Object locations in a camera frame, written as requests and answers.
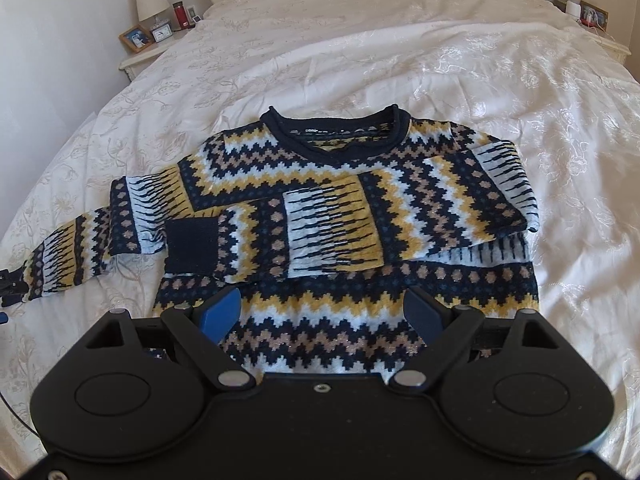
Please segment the navy yellow white patterned sweater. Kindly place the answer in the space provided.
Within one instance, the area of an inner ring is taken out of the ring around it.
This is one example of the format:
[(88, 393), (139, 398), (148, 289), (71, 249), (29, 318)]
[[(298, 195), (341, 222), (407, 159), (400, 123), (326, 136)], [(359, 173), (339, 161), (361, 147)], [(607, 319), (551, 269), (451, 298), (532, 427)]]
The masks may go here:
[(356, 119), (268, 110), (155, 174), (113, 181), (106, 205), (2, 272), (1, 302), (160, 252), (158, 310), (239, 291), (222, 345), (252, 372), (390, 376), (422, 346), (402, 315), (411, 287), (497, 318), (537, 307), (538, 226), (508, 140), (397, 106)]

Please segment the cream nightstand left of bed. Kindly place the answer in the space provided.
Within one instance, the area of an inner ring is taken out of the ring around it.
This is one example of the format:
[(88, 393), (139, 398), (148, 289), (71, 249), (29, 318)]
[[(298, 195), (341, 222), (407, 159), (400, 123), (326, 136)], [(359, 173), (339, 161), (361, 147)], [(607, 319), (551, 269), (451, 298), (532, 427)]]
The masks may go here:
[(153, 44), (152, 47), (148, 47), (140, 53), (129, 55), (128, 58), (119, 63), (118, 70), (123, 72), (129, 81), (134, 81), (137, 76), (186, 36), (188, 32), (188, 30), (180, 30), (180, 32), (175, 32), (171, 37), (161, 41), (159, 44)]

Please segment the cream nightstand of bed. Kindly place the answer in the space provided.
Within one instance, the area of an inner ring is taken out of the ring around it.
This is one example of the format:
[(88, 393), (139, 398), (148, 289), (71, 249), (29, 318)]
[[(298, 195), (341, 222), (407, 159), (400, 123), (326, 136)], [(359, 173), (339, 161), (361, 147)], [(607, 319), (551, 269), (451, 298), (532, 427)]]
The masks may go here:
[(119, 63), (118, 70), (123, 72), (129, 81), (134, 81), (137, 76), (186, 36), (188, 32), (188, 30), (180, 30), (180, 32), (175, 32), (171, 37), (161, 41), (159, 44), (153, 44), (152, 47), (148, 47), (140, 53), (129, 55), (128, 58)]
[(624, 46), (617, 40), (615, 40), (606, 30), (599, 30), (596, 28), (589, 28), (584, 26), (580, 22), (580, 4), (573, 1), (567, 1), (565, 6), (565, 13), (571, 18), (574, 18), (576, 23), (586, 32), (589, 32), (592, 36), (592, 40), (598, 44), (605, 52), (616, 62), (624, 65), (627, 58), (631, 57), (631, 50)]

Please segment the white floral bedspread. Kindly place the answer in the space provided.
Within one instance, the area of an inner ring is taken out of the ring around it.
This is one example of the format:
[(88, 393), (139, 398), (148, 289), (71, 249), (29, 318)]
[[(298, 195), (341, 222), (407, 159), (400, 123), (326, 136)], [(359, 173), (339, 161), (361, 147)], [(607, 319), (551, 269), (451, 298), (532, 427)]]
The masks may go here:
[(102, 206), (211, 134), (398, 104), (518, 146), (541, 218), (544, 315), (605, 379), (601, 454), (639, 472), (639, 86), (542, 0), (227, 0), (82, 125), (1, 243), (18, 266), (55, 228)]

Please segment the small white alarm clock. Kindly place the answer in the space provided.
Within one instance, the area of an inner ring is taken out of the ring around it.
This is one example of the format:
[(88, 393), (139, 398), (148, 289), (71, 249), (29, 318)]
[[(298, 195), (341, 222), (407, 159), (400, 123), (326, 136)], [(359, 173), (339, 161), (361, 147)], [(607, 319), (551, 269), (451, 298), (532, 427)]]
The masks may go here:
[(159, 25), (156, 25), (152, 30), (151, 34), (153, 36), (154, 41), (159, 44), (169, 38), (172, 37), (174, 31), (172, 30), (171, 24), (169, 22), (165, 22)]

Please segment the red bottle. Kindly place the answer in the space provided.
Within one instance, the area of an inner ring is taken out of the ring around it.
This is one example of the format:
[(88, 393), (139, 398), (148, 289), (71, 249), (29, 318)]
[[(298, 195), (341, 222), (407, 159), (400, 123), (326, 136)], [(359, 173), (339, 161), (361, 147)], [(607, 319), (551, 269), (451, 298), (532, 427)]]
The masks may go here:
[(186, 10), (184, 10), (183, 3), (181, 1), (174, 2), (172, 4), (174, 8), (177, 23), (181, 29), (189, 27), (189, 19), (186, 16)]

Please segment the white table lamp left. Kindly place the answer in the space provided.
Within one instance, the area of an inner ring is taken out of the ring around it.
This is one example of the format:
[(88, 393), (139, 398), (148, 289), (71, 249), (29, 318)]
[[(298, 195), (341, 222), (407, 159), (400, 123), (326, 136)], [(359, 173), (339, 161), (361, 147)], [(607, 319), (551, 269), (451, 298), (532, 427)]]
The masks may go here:
[(136, 0), (136, 6), (138, 19), (144, 22), (167, 11), (171, 4), (168, 0)]

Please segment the cream nightstand right of bed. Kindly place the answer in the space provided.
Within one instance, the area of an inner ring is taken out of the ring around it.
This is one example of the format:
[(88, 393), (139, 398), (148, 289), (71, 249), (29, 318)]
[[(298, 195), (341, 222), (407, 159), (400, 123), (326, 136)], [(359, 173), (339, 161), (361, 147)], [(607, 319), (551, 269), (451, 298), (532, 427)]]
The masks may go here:
[(592, 40), (598, 44), (605, 52), (616, 62), (624, 65), (627, 58), (631, 57), (631, 50), (624, 46), (617, 40), (615, 40), (606, 30), (599, 30), (596, 28), (589, 28), (584, 26), (580, 22), (580, 4), (573, 1), (567, 1), (565, 6), (565, 13), (571, 18), (574, 18), (576, 23), (586, 32), (589, 32), (592, 36)]

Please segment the wooden photo frame left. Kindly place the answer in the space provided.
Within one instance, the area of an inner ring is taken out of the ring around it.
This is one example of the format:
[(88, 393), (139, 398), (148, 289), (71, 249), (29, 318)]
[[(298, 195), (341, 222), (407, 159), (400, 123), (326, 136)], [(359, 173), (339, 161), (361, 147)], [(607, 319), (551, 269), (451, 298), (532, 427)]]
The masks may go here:
[(119, 40), (132, 53), (139, 53), (151, 47), (154, 42), (153, 36), (142, 25), (123, 32), (119, 35)]

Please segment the photo frame on right nightstand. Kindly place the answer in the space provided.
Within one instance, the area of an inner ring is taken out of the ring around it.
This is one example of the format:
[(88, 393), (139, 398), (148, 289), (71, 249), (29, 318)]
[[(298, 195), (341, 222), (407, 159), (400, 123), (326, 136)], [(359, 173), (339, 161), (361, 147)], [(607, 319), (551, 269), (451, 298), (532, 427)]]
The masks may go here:
[(580, 22), (586, 27), (605, 32), (608, 28), (608, 11), (582, 0), (580, 2)]

